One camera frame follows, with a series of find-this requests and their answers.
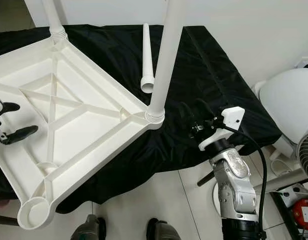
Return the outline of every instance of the white fan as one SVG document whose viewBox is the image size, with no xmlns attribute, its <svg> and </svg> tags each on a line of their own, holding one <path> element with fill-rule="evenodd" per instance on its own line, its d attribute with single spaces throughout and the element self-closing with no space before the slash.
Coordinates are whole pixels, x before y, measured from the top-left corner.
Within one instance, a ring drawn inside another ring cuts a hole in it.
<svg viewBox="0 0 308 240">
<path fill-rule="evenodd" d="M 284 71 L 257 83 L 253 90 L 283 133 L 273 144 L 276 150 L 270 160 L 284 163 L 279 155 L 295 157 L 297 146 L 308 133 L 308 68 Z"/>
<path fill-rule="evenodd" d="M 308 134 L 306 134 L 297 145 L 296 156 L 308 177 Z"/>
</svg>

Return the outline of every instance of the black shoe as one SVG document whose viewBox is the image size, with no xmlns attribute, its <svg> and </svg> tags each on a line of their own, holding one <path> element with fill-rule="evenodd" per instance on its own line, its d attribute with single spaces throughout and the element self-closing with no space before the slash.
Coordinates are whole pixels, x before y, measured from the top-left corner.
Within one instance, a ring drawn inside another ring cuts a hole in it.
<svg viewBox="0 0 308 240">
<path fill-rule="evenodd" d="M 154 240 L 155 225 L 159 222 L 157 218 L 151 218 L 147 223 L 146 240 Z"/>
<path fill-rule="evenodd" d="M 106 222 L 105 219 L 99 217 L 98 219 L 98 240 L 105 240 L 106 238 Z"/>
</svg>

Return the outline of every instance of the white tile floor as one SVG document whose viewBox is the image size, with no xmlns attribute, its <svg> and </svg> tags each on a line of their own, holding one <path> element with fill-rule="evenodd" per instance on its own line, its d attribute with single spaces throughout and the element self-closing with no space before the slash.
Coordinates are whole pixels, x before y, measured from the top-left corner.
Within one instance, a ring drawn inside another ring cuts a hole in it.
<svg viewBox="0 0 308 240">
<path fill-rule="evenodd" d="M 33 28 L 34 23 L 23 0 L 0 0 L 0 32 Z M 270 150 L 265 149 L 268 157 Z M 244 157 L 252 173 L 251 183 L 262 182 L 261 161 L 257 153 Z M 155 174 L 143 185 L 116 196 L 102 205 L 85 202 L 75 211 L 56 214 L 46 228 L 26 231 L 16 226 L 0 225 L 0 240 L 66 240 L 88 214 L 102 216 L 107 223 L 107 240 L 144 240 L 147 221 L 157 217 L 171 223 L 183 240 L 221 240 L 221 218 L 214 208 L 213 179 L 202 187 L 197 181 L 211 171 L 208 162 L 198 166 Z M 274 178 L 269 171 L 269 179 Z M 20 203 L 13 200 L 0 209 L 1 216 L 16 217 Z M 265 199 L 264 228 L 269 240 L 291 237 L 272 200 Z"/>
<path fill-rule="evenodd" d="M 270 164 L 270 155 L 274 152 L 274 147 L 273 146 L 267 146 L 267 147 L 263 147 L 262 148 L 262 151 L 264 153 L 264 156 L 266 158 L 266 163 L 267 163 L 267 180 L 270 181 L 274 178 L 276 178 L 277 176 L 275 175 L 275 173 L 271 170 L 271 164 Z M 262 178 L 263 177 L 263 166 L 262 166 L 262 161 L 260 159 L 260 156 L 258 154 L 258 152 L 254 152 L 250 155 L 250 158 L 251 160 L 253 161 L 258 173 L 260 174 L 260 177 Z M 283 160 L 287 165 L 288 167 L 291 169 L 291 170 L 296 170 L 298 168 L 300 168 L 300 164 L 295 160 L 295 159 L 289 159 L 287 158 L 286 156 L 284 155 L 280 155 L 278 157 L 280 160 Z M 280 163 L 280 162 L 276 162 L 274 165 L 274 170 L 276 172 L 276 174 L 280 174 L 282 173 L 283 171 L 286 171 L 288 170 L 288 168 Z"/>
<path fill-rule="evenodd" d="M 0 32 L 34 27 L 24 0 L 0 0 Z"/>
</svg>

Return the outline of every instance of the black cloth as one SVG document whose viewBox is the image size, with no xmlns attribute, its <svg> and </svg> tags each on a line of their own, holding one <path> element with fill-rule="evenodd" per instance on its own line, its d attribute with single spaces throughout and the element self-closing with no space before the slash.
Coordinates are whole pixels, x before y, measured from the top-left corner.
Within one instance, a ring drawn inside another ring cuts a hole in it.
<svg viewBox="0 0 308 240">
<path fill-rule="evenodd" d="M 72 44 L 102 67 L 145 104 L 151 95 L 140 89 L 142 78 L 141 25 L 65 26 Z M 150 26 L 153 68 L 157 66 L 163 27 Z M 47 27 L 0 33 L 0 55 L 50 36 Z M 188 132 L 180 124 L 178 106 L 193 107 L 196 98 L 206 101 L 213 112 L 220 107 L 245 109 L 241 131 L 262 147 L 274 143 L 281 132 L 245 83 L 226 53 L 204 26 L 183 28 L 165 105 L 165 121 L 158 130 L 149 130 L 124 149 L 98 173 L 74 191 L 57 208 L 60 213 L 74 210 L 84 201 L 102 204 L 134 189 L 154 173 L 195 166 L 206 160 Z M 244 145 L 241 155 L 256 149 L 242 136 L 232 135 L 234 145 Z M 0 193 L 11 187 L 0 171 Z"/>
</svg>

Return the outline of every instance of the white pipe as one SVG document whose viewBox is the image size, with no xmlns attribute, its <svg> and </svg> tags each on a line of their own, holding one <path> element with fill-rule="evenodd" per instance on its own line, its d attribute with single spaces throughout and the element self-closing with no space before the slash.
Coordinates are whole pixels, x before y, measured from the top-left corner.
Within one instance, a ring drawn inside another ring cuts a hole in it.
<svg viewBox="0 0 308 240">
<path fill-rule="evenodd" d="M 304 179 L 307 179 L 307 176 L 304 174 L 301 168 L 291 171 L 290 173 L 279 176 L 273 180 L 270 180 L 266 183 L 266 192 L 275 191 L 277 189 L 296 184 Z M 261 192 L 262 184 L 254 187 L 254 190 L 257 194 Z"/>
<path fill-rule="evenodd" d="M 150 94 L 153 92 L 154 74 L 152 64 L 150 28 L 147 23 L 143 25 L 143 77 L 140 81 L 140 89 Z"/>
<path fill-rule="evenodd" d="M 42 0 L 46 16 L 49 22 L 49 31 L 52 38 L 57 42 L 67 38 L 64 27 L 61 24 L 54 0 Z"/>
<path fill-rule="evenodd" d="M 183 30 L 184 14 L 185 0 L 168 1 L 155 74 L 155 84 L 150 105 L 145 114 L 146 119 L 151 123 L 161 123 L 165 117 L 164 105 Z"/>
</svg>

